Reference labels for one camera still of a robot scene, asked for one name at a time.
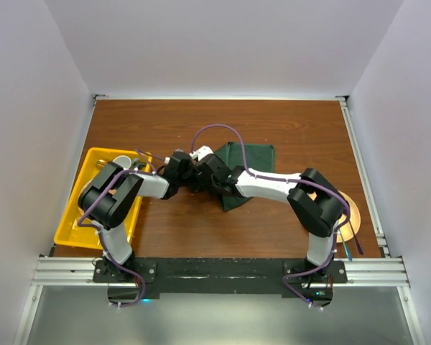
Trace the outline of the green cloth napkin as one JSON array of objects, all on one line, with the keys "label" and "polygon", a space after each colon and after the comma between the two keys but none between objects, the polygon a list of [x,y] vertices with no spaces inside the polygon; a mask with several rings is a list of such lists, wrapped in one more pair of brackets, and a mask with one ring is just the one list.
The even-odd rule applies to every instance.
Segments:
[{"label": "green cloth napkin", "polygon": [[[245,144],[246,159],[249,168],[261,172],[273,173],[275,169],[275,149],[270,144]],[[239,142],[227,142],[218,148],[215,155],[222,159],[231,169],[236,166],[244,166],[241,144]],[[223,211],[228,212],[241,207],[250,201],[250,198],[220,195],[218,197]]]}]

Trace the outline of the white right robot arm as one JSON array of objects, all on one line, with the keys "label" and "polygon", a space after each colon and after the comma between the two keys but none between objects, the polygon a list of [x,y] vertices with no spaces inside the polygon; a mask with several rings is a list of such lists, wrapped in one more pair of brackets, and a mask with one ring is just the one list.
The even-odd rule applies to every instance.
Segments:
[{"label": "white right robot arm", "polygon": [[281,175],[237,166],[231,169],[213,153],[190,154],[195,174],[209,191],[242,198],[265,198],[292,207],[302,227],[308,231],[305,271],[283,277],[289,282],[308,277],[322,282],[331,274],[336,253],[336,233],[349,206],[343,196],[315,169],[302,174]]}]

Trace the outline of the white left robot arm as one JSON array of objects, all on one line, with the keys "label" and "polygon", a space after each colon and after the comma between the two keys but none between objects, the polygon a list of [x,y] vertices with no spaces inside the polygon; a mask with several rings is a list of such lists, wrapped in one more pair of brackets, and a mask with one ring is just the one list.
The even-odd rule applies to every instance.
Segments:
[{"label": "white left robot arm", "polygon": [[119,282],[141,281],[135,254],[125,232],[125,219],[138,197],[167,200],[195,180],[197,152],[175,151],[164,167],[151,172],[108,162],[78,197],[82,216],[77,225],[92,228],[103,251],[102,264]]}]

